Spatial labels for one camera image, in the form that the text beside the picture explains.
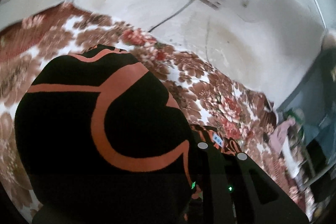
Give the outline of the black orange patterned garment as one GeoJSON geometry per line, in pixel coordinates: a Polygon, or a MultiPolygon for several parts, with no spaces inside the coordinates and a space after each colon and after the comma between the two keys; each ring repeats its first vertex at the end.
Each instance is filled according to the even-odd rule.
{"type": "Polygon", "coordinates": [[[240,148],[190,123],[131,53],[98,45],[56,57],[15,113],[15,141],[42,208],[33,223],[238,223],[214,164],[240,148]]]}

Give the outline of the pink garment on pile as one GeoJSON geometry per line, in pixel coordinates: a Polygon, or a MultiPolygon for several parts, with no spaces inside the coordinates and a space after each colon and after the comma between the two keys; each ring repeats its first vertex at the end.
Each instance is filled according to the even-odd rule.
{"type": "Polygon", "coordinates": [[[274,131],[269,135],[269,146],[276,154],[280,154],[285,139],[288,135],[288,129],[295,125],[295,119],[290,117],[286,121],[278,125],[274,131]]]}

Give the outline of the brown floral fleece blanket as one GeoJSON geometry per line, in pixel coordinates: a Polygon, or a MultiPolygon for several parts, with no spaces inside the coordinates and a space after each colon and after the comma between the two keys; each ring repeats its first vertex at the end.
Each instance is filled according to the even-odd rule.
{"type": "Polygon", "coordinates": [[[314,198],[299,190],[286,155],[266,142],[277,117],[263,93],[222,74],[193,52],[158,41],[121,20],[61,3],[1,30],[1,183],[14,206],[30,222],[41,208],[15,144],[19,101],[54,57],[82,53],[103,44],[130,51],[168,88],[190,124],[212,126],[233,138],[311,217],[314,198]]]}

